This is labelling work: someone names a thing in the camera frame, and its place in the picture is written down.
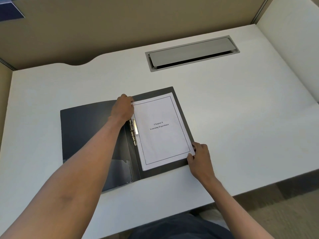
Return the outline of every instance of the white tabletop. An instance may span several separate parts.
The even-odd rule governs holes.
[[[240,53],[150,72],[145,52],[230,35]],[[15,71],[0,153],[0,234],[62,165],[60,110],[173,86],[236,195],[319,168],[319,106],[255,25]],[[98,239],[213,200],[188,166],[101,195]]]

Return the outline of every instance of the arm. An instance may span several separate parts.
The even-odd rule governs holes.
[[[99,201],[121,127],[134,108],[122,95],[107,123],[46,181],[30,204],[1,236],[81,238]]]
[[[211,195],[231,233],[236,239],[273,238],[259,225],[226,191],[214,174],[212,161],[206,144],[194,142],[196,154],[188,154],[191,173]]]

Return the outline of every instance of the white paper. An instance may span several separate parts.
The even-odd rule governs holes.
[[[143,171],[195,155],[173,93],[132,104]]]

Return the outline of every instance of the open binder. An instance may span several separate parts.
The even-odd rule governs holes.
[[[133,96],[133,99],[137,102],[168,93],[173,94],[181,120],[184,123],[186,132],[189,136],[189,140],[193,142],[192,134],[189,130],[173,87],[146,92]],[[89,141],[90,138],[94,136],[94,134],[97,133],[98,130],[107,122],[115,102],[116,100],[103,101],[60,111],[63,163],[82,148],[82,146],[84,146],[86,142]],[[183,159],[143,171],[137,146],[137,135],[137,121],[132,118],[124,124],[119,132],[109,173],[102,191],[113,189],[127,183],[187,165],[187,155],[185,155],[185,158]]]

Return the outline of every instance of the document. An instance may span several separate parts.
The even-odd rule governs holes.
[[[195,155],[173,93],[132,104],[143,171]]]

